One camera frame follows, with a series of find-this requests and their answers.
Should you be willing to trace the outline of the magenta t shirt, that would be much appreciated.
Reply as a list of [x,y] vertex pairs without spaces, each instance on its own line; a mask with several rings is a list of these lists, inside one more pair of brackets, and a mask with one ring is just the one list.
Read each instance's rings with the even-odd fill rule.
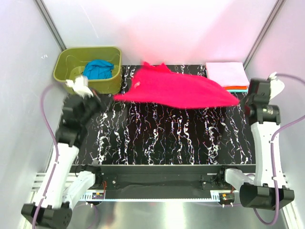
[[164,64],[143,62],[134,74],[128,92],[113,96],[116,101],[157,103],[179,109],[227,107],[239,99],[206,77],[174,73]]

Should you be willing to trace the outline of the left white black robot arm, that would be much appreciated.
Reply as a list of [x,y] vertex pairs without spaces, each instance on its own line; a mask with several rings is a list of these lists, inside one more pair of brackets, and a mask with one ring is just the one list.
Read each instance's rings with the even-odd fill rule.
[[111,94],[71,95],[63,105],[60,124],[52,135],[53,152],[48,169],[32,203],[24,204],[21,214],[32,228],[65,229],[72,210],[90,188],[103,183],[102,171],[97,166],[85,165],[76,180],[66,187],[71,166],[87,135],[87,123],[113,103]]

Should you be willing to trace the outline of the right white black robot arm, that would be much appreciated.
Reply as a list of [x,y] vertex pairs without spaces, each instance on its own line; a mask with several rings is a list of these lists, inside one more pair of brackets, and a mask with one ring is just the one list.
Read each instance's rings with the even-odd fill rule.
[[241,205],[246,208],[278,210],[295,198],[294,191],[286,185],[281,167],[280,109],[269,103],[272,92],[281,92],[279,84],[276,80],[252,79],[248,94],[241,102],[254,138],[254,178],[229,167],[216,177],[218,187],[233,186],[239,192]]

